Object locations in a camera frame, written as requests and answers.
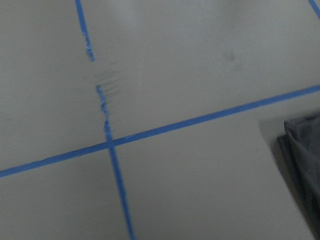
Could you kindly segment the dark brown t-shirt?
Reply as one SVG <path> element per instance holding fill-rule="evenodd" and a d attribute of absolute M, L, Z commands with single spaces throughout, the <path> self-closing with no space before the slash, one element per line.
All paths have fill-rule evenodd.
<path fill-rule="evenodd" d="M 320 114 L 284 122 L 277 137 L 285 165 L 317 237 L 320 236 Z"/>

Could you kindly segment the brown paper table cover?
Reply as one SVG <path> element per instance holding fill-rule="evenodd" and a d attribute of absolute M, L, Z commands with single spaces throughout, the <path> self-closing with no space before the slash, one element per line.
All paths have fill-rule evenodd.
<path fill-rule="evenodd" d="M 306 0 L 0 3 L 3 240 L 127 240 L 114 140 L 320 83 Z M 315 240 L 277 144 L 313 92 L 116 146 L 138 240 Z"/>

